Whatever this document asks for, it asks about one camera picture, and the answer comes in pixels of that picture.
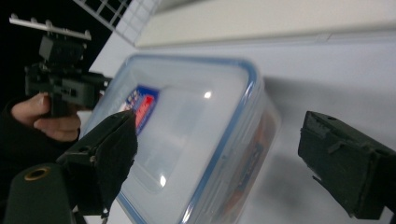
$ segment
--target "container label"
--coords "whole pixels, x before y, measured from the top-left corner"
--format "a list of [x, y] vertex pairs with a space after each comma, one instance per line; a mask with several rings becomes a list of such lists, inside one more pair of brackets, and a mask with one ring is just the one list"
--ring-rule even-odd
[[137, 86], [126, 98], [120, 111], [132, 109], [136, 114], [136, 134], [139, 135], [157, 104], [159, 91], [152, 88]]

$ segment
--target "transparent plastic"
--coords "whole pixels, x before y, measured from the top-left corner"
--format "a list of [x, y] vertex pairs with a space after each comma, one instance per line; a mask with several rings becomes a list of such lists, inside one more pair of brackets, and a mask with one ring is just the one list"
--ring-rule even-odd
[[237, 59], [133, 56], [83, 132], [124, 109], [141, 87], [158, 96], [118, 198], [130, 219], [235, 222], [279, 126], [254, 66]]

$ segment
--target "blue rim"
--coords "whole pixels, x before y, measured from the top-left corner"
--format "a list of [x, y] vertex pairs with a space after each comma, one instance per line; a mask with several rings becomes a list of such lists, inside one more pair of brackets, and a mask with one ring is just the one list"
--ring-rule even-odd
[[[205, 172], [203, 174], [203, 177], [201, 181], [199, 182], [195, 192], [192, 194], [192, 197], [190, 199], [190, 202], [183, 214], [185, 216], [186, 214], [190, 214], [193, 211], [193, 208], [195, 205], [198, 203], [202, 193], [204, 192], [205, 186], [207, 182], [210, 179], [210, 176], [213, 173], [213, 170], [216, 167], [217, 162], [219, 161], [219, 158], [223, 152], [223, 149], [225, 148], [225, 145], [227, 144], [227, 140], [231, 136], [233, 132], [233, 128], [235, 127], [238, 119], [240, 118], [246, 103], [248, 102], [248, 99], [253, 91], [253, 87], [255, 86], [257, 82], [257, 73], [256, 69], [248, 61], [245, 60], [237, 60], [237, 59], [221, 59], [221, 58], [203, 58], [203, 57], [182, 57], [182, 56], [165, 56], [165, 55], [135, 55], [130, 57], [124, 66], [121, 68], [119, 71], [120, 74], [124, 73], [126, 68], [129, 68], [131, 66], [131, 63], [133, 63], [134, 60], [136, 59], [160, 59], [164, 61], [182, 61], [182, 62], [195, 62], [195, 63], [211, 63], [211, 64], [226, 64], [226, 65], [231, 65], [231, 66], [237, 66], [239, 68], [243, 68], [247, 71], [248, 77], [247, 77], [247, 87], [245, 90], [245, 94], [242, 96], [241, 100], [238, 103], [237, 108], [235, 109], [233, 116], [231, 118], [230, 123], [228, 124], [224, 135], [221, 137], [219, 144], [213, 154], [213, 157], [211, 158], [209, 164], [207, 165]], [[129, 213], [130, 217], [136, 221], [138, 224], [146, 224], [145, 219], [137, 212], [137, 210], [134, 208], [134, 206], [128, 201], [126, 196], [122, 193], [119, 194], [118, 196], [119, 202], [122, 204], [122, 206], [127, 210]], [[187, 223], [189, 220], [183, 220], [183, 218], [180, 220], [180, 224]]]

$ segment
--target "finger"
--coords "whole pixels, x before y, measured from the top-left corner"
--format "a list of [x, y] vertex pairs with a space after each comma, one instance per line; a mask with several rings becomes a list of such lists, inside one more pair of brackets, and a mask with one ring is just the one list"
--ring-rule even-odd
[[78, 131], [58, 131], [58, 130], [42, 130], [47, 137], [60, 142], [71, 142], [78, 138]]
[[81, 120], [77, 114], [56, 119], [38, 119], [34, 127], [39, 130], [74, 131], [81, 126]]
[[42, 115], [50, 111], [50, 98], [45, 93], [39, 93], [27, 101], [14, 105], [11, 115], [20, 123], [33, 126], [33, 123]]

